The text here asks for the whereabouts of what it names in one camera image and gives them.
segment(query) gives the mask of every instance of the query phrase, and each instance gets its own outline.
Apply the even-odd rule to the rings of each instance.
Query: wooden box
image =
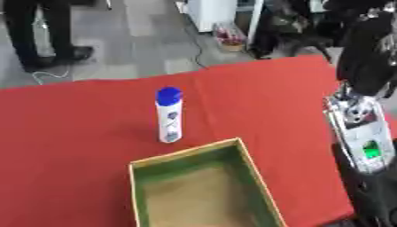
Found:
[[[239,138],[129,165],[137,227],[285,226]]]

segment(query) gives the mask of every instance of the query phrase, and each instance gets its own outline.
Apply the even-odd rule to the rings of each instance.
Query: white cable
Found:
[[[32,73],[32,77],[39,85],[44,85],[44,82],[43,82],[42,79],[39,78],[39,75],[48,75],[48,76],[51,76],[51,77],[54,77],[54,78],[62,79],[62,78],[65,78],[65,77],[69,76],[70,69],[71,69],[71,66],[67,66],[67,70],[62,75],[57,75],[57,74],[51,74],[51,73],[48,73],[48,72],[37,71],[37,72]]]

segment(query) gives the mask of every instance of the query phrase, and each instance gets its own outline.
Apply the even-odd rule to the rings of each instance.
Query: plastic bottle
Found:
[[[165,87],[157,92],[160,141],[174,143],[182,138],[182,92]]]

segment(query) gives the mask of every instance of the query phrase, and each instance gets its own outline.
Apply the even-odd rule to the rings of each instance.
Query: red table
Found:
[[[157,140],[155,91],[184,93],[184,138]],[[331,155],[320,57],[257,61],[131,81],[0,90],[0,226],[135,226],[127,165],[242,137],[291,227],[351,215]]]

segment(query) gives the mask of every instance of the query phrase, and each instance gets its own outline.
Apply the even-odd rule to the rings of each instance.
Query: blue bottle cap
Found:
[[[157,92],[157,103],[160,106],[172,106],[182,99],[182,92],[174,87],[165,87]]]

